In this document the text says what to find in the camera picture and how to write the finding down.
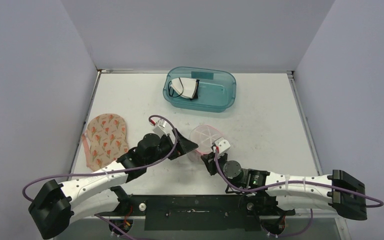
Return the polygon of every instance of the oven mitt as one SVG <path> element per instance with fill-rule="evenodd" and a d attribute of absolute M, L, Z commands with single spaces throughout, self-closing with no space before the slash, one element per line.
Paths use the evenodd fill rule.
<path fill-rule="evenodd" d="M 86 166 L 93 171 L 104 168 L 127 153 L 126 122 L 113 113 L 92 119 L 81 136 L 86 155 Z"/>

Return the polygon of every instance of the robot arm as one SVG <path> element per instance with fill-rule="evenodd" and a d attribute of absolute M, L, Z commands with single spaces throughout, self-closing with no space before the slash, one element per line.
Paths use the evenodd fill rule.
<path fill-rule="evenodd" d="M 264 208 L 273 208 L 278 212 L 294 209 L 322 209 L 335 211 L 347 219 L 367 219 L 365 198 L 325 187 L 339 187 L 365 194 L 365 185 L 345 171 L 333 170 L 332 174 L 322 176 L 293 176 L 245 169 L 237 161 L 228 161 L 226 152 L 229 148 L 229 142 L 224 138 L 219 138 L 214 142 L 214 152 L 201 158 L 210 175 L 220 174 L 214 162 L 215 152 L 218 151 L 219 157 L 217 158 L 221 174 L 230 184 L 239 188 L 240 192 L 255 194 L 247 198 L 247 203 L 251 203 L 250 206 L 254 208 L 254 211 L 258 212 L 258 209 Z M 306 184 L 306 182 L 324 186 Z"/>
<path fill-rule="evenodd" d="M 157 162 L 169 153 L 168 158 L 173 160 L 198 147 L 173 129 L 178 138 L 172 151 L 174 144 L 165 132 L 165 125 L 164 120 L 158 121 L 154 127 L 155 133 L 146 134 L 137 147 L 91 173 L 94 176 L 60 183 L 55 180 L 46 182 L 28 208 L 42 238 L 57 236 L 69 224 L 81 218 L 124 207 L 123 201 L 128 197 L 117 186 L 140 177 L 147 171 L 144 166 Z"/>

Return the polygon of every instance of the plastic container lid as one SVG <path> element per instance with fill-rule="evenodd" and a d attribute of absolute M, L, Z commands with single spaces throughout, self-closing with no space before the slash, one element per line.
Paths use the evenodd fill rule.
<path fill-rule="evenodd" d="M 171 97 L 168 88 L 177 78 L 198 79 L 198 98 Z M 221 113 L 235 102 L 236 79 L 226 71 L 179 66 L 167 74 L 162 94 L 176 108 Z"/>
<path fill-rule="evenodd" d="M 200 125 L 190 132 L 189 139 L 198 144 L 198 148 L 187 154 L 188 158 L 196 164 L 204 164 L 201 156 L 212 152 L 214 141 L 223 137 L 223 134 L 210 125 Z"/>

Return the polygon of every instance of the black end cap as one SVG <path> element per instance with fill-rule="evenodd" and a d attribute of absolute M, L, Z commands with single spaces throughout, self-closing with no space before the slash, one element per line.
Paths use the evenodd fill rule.
<path fill-rule="evenodd" d="M 28 212 L 45 240 L 62 233 L 69 226 L 73 215 L 71 198 L 64 195 L 62 186 L 55 180 L 46 182 L 28 207 Z"/>
<path fill-rule="evenodd" d="M 345 171 L 333 170 L 332 175 L 329 175 L 327 178 L 332 180 L 332 185 L 335 187 L 366 194 L 364 183 Z M 329 203 L 329 205 L 332 206 L 341 217 L 358 221 L 367 220 L 365 198 L 336 190 L 329 192 L 328 197 L 332 198 L 332 204 Z"/>

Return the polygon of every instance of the screw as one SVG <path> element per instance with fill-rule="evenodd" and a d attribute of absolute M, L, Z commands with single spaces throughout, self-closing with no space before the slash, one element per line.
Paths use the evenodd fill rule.
<path fill-rule="evenodd" d="M 252 211 L 254 208 L 254 204 L 252 202 L 248 202 L 248 204 L 246 205 L 246 209 L 248 209 L 249 211 Z"/>
<path fill-rule="evenodd" d="M 141 203 L 141 204 L 139 204 L 139 210 L 140 211 L 145 211 L 147 209 L 147 205 L 145 204 L 145 203 Z"/>

